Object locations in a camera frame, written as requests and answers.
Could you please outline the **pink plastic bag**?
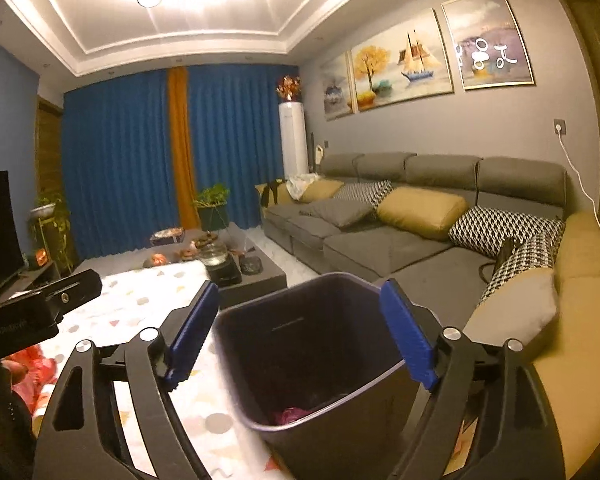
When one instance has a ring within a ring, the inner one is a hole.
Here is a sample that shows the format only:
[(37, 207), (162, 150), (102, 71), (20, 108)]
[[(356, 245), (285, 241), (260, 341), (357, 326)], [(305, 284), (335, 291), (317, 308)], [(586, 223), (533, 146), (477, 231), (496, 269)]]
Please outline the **pink plastic bag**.
[(33, 415), (40, 399), (47, 400), (47, 386), (56, 382), (57, 363), (44, 356), (39, 344), (17, 351), (2, 364), (12, 373), (12, 391)]

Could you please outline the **plant on stand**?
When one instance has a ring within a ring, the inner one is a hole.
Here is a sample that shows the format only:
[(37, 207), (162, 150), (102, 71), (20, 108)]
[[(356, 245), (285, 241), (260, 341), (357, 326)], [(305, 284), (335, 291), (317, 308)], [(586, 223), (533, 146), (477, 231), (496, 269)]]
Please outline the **plant on stand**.
[(70, 211), (61, 192), (42, 193), (30, 210), (28, 226), (37, 248), (44, 248), (61, 275), (71, 274), (76, 264), (72, 254)]

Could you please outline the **glass kettle on base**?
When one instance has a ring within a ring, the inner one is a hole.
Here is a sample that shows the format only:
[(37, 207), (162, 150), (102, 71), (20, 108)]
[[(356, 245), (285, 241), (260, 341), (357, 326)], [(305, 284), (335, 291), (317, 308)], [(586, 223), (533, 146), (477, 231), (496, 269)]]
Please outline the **glass kettle on base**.
[(198, 258), (204, 264), (210, 280), (219, 287), (239, 284), (242, 274), (226, 246), (214, 240), (198, 249)]

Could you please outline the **light grey cushion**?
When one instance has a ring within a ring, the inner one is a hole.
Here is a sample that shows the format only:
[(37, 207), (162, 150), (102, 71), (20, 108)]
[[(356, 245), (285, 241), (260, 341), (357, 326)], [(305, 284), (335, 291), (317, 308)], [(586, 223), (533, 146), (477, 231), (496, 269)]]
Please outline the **light grey cushion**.
[(527, 347), (557, 315), (554, 270), (535, 268), (514, 276), (479, 304), (463, 333), (480, 344), (501, 347), (517, 339)]

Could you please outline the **crumpled pink paper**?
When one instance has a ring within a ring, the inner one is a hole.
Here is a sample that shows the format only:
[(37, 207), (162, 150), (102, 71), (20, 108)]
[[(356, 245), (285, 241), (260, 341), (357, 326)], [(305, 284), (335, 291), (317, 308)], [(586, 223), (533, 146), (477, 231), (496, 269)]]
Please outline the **crumpled pink paper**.
[(285, 426), (298, 422), (298, 420), (305, 418), (313, 413), (312, 410), (305, 410), (304, 408), (298, 408), (298, 406), (292, 406), (291, 408), (285, 408), (283, 411), (274, 412), (273, 420), (276, 426)]

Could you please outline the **grey sectional sofa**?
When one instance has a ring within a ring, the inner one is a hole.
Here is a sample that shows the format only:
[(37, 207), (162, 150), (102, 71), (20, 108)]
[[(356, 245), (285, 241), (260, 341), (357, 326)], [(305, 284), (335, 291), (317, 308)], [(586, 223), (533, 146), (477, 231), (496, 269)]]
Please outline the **grey sectional sofa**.
[(393, 278), (446, 324), (465, 325), (520, 271), (546, 266), (558, 290), (600, 282), (600, 228), (569, 211), (554, 162), (336, 154), (257, 191), (264, 234), (291, 255), (318, 273)]

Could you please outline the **mustard cushion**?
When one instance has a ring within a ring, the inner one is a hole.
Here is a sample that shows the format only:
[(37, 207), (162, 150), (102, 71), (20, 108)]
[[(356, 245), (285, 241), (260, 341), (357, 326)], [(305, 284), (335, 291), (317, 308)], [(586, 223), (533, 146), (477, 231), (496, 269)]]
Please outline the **mustard cushion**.
[(427, 240), (446, 240), (452, 225), (470, 208), (462, 196), (426, 188), (395, 188), (378, 206), (378, 218)]

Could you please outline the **potted green plant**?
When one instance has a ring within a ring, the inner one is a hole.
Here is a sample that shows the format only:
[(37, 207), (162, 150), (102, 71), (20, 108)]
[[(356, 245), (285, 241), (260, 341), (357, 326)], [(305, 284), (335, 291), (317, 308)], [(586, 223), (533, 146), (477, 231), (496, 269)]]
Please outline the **potted green plant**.
[(215, 183), (201, 190), (193, 200), (203, 231), (226, 229), (228, 220), (227, 202), (230, 190), (223, 183)]

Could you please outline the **far patterned cushion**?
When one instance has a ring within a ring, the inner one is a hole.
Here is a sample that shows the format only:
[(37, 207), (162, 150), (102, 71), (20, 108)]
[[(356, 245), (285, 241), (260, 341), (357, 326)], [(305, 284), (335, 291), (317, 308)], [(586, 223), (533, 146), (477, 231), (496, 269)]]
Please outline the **far patterned cushion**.
[(366, 203), (377, 209), (392, 191), (393, 185), (388, 180), (346, 183), (334, 194), (334, 199)]

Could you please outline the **left framed painting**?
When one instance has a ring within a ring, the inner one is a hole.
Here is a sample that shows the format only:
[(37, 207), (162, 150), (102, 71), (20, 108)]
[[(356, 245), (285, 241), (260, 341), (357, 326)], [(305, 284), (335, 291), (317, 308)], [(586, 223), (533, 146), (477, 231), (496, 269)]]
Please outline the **left framed painting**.
[(347, 52), (320, 67), (324, 115), (328, 122), (353, 113), (349, 73)]

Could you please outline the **framed painting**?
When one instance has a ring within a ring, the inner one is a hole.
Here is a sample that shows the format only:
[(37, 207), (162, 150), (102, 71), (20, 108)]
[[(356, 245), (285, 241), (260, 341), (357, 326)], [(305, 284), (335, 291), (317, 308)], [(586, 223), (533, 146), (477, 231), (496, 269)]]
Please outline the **framed painting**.
[(353, 113), (349, 73), (347, 52), (320, 67), (324, 115), (328, 122)]
[(442, 11), (466, 91), (534, 83), (508, 0), (449, 0)]

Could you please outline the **flower ornament on conditioner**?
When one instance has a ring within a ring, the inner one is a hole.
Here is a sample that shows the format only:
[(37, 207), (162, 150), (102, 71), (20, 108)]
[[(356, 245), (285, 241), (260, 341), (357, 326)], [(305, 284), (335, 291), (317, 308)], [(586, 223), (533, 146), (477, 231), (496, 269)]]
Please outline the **flower ornament on conditioner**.
[(300, 102), (302, 100), (300, 77), (283, 76), (276, 84), (275, 92), (280, 102)]

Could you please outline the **middle sailboat painting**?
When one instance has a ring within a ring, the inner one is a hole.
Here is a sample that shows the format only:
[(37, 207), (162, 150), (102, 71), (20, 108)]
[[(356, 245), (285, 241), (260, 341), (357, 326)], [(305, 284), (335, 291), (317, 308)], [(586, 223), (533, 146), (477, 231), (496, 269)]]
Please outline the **middle sailboat painting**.
[(453, 92), (441, 29), (428, 8), (350, 50), (358, 110)]

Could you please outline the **right framed painting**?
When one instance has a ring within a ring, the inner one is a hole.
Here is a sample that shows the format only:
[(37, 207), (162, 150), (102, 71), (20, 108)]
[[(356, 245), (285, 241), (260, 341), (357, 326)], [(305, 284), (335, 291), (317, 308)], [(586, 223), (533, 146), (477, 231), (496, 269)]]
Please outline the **right framed painting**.
[(466, 91), (534, 83), (508, 0), (449, 0), (442, 11)]

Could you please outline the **wall socket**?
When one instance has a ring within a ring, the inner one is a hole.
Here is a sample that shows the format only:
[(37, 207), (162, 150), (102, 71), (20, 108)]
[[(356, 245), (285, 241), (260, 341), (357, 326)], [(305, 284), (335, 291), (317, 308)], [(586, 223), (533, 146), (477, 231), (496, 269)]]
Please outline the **wall socket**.
[(566, 134), (566, 122), (563, 119), (555, 119), (554, 130), (558, 136), (564, 136)]

